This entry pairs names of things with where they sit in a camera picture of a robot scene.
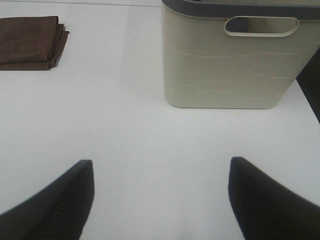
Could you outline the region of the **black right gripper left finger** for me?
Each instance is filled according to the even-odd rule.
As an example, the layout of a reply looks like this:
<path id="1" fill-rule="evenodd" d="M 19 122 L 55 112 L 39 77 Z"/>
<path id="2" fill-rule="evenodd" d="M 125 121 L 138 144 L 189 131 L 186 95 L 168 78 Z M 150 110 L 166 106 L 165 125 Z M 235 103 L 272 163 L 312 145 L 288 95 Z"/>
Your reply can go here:
<path id="1" fill-rule="evenodd" d="M 80 160 L 41 191 L 0 215 L 2 240 L 78 240 L 95 196 L 93 163 Z"/>

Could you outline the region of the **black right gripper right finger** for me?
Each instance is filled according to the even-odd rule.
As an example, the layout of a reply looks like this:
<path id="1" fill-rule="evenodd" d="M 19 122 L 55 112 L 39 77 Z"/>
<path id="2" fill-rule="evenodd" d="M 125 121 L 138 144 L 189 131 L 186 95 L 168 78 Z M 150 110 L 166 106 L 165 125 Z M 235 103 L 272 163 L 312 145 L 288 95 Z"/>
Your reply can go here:
<path id="1" fill-rule="evenodd" d="M 230 161 L 228 196 L 246 240 L 320 238 L 320 207 L 243 157 Z"/>

